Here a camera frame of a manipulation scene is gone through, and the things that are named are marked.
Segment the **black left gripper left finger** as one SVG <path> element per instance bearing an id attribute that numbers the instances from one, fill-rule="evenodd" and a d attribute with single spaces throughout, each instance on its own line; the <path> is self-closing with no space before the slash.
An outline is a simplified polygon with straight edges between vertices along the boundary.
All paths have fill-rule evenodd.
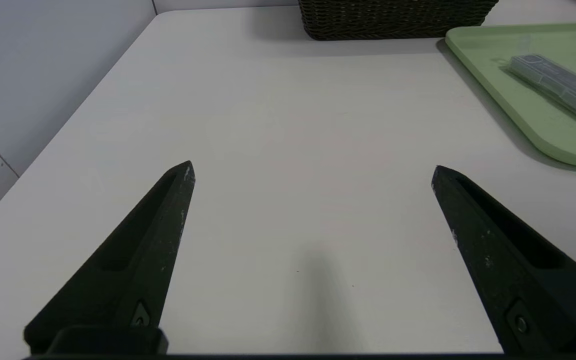
<path id="1" fill-rule="evenodd" d="M 163 308 L 195 186 L 166 171 L 23 330 L 33 356 L 158 356 Z"/>

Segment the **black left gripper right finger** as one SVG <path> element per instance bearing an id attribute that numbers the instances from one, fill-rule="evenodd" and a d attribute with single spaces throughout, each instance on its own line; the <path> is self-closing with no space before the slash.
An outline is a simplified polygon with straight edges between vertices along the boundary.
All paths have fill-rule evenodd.
<path id="1" fill-rule="evenodd" d="M 466 175 L 432 191 L 508 356 L 576 356 L 576 262 Z"/>

